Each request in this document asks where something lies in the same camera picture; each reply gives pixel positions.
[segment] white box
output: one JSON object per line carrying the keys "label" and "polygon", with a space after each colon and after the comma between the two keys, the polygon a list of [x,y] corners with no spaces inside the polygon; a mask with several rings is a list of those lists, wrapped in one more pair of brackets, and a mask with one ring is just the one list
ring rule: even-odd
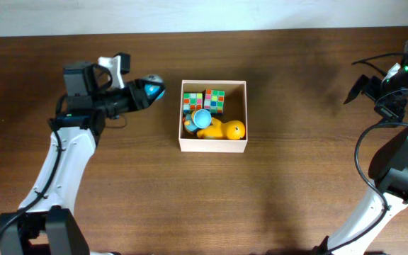
{"label": "white box", "polygon": [[[225,91],[223,116],[217,116],[226,123],[240,120],[245,124],[246,134],[242,140],[205,140],[188,134],[183,129],[183,94],[200,93],[206,89]],[[182,152],[239,152],[242,153],[248,142],[247,83],[245,81],[199,81],[183,80],[181,89],[181,111],[178,124],[178,142]]]}

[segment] rubik's cube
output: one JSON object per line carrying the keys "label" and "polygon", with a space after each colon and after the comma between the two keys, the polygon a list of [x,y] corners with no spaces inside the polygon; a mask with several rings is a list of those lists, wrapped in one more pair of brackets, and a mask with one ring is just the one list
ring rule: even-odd
{"label": "rubik's cube", "polygon": [[183,95],[183,113],[191,113],[203,108],[202,93],[185,93]]}
{"label": "rubik's cube", "polygon": [[205,90],[204,109],[213,115],[222,115],[225,104],[225,92],[213,89]]}

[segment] yellow rubber duck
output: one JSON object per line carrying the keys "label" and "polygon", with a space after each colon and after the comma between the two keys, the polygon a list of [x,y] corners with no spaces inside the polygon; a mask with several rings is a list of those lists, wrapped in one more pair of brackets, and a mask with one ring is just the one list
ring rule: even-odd
{"label": "yellow rubber duck", "polygon": [[197,135],[201,139],[240,140],[245,136],[245,125],[238,120],[222,123],[216,118],[212,118],[212,125],[199,130]]}

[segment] toy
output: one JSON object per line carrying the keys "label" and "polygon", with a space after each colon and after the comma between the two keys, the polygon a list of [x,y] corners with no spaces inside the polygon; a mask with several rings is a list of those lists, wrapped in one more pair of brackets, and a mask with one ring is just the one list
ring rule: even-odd
{"label": "toy", "polygon": [[196,131],[206,128],[212,122],[212,116],[204,109],[197,110],[183,117],[183,127],[194,135]]}
{"label": "toy", "polygon": [[202,93],[185,93],[183,95],[183,113],[191,113],[203,108]]}
{"label": "toy", "polygon": [[225,92],[213,89],[205,90],[204,109],[210,111],[211,115],[223,115],[225,104]]}
{"label": "toy", "polygon": [[222,123],[218,119],[212,118],[212,125],[198,131],[198,138],[201,139],[240,140],[244,136],[245,125],[238,120]]}

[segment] blue ball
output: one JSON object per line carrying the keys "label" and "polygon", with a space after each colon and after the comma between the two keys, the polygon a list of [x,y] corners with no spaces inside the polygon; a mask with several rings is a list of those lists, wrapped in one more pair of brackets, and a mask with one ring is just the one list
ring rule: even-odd
{"label": "blue ball", "polygon": [[212,122],[212,116],[210,113],[204,109],[197,110],[194,114],[193,122],[198,128],[206,128]]}

